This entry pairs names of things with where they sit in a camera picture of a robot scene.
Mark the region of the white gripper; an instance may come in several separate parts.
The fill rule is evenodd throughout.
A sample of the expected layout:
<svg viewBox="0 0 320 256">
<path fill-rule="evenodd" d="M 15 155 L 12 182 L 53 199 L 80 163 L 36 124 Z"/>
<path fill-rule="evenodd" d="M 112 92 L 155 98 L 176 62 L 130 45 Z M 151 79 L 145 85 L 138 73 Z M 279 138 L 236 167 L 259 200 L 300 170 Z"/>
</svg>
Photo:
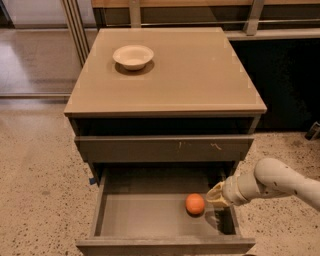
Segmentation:
<svg viewBox="0 0 320 256">
<path fill-rule="evenodd" d="M 207 194 L 207 202 L 215 208 L 226 208 L 231 204 L 240 206 L 248 202 L 244 196 L 246 178 L 241 176 L 229 176 L 224 182 L 220 181 Z"/>
</svg>

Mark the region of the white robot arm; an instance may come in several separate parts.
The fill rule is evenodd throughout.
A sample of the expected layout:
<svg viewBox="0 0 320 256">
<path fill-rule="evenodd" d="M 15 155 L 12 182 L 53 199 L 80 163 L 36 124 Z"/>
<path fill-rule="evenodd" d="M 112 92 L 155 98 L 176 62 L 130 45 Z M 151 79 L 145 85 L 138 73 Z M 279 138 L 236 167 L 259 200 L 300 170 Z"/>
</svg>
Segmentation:
<svg viewBox="0 0 320 256">
<path fill-rule="evenodd" d="M 257 162 L 252 172 L 229 176 L 206 194 L 214 207 L 240 206 L 253 199 L 295 196 L 320 210 L 320 182 L 307 178 L 274 158 Z"/>
</svg>

